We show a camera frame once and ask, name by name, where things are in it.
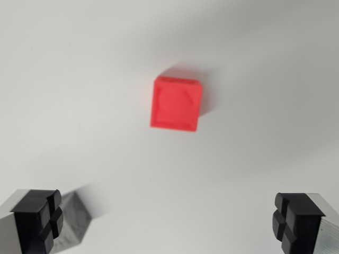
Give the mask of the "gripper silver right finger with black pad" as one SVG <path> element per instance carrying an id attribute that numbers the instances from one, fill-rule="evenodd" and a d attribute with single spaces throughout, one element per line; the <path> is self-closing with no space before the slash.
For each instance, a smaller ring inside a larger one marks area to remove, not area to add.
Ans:
<path id="1" fill-rule="evenodd" d="M 338 253 L 338 213 L 317 193 L 277 193 L 273 233 L 286 254 Z"/>

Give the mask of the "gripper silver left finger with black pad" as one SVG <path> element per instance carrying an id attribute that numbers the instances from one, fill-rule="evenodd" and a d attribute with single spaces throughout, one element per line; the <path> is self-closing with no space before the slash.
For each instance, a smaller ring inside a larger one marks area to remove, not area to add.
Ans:
<path id="1" fill-rule="evenodd" d="M 1 253 L 50 253 L 63 228 L 59 190 L 18 189 L 1 205 Z"/>

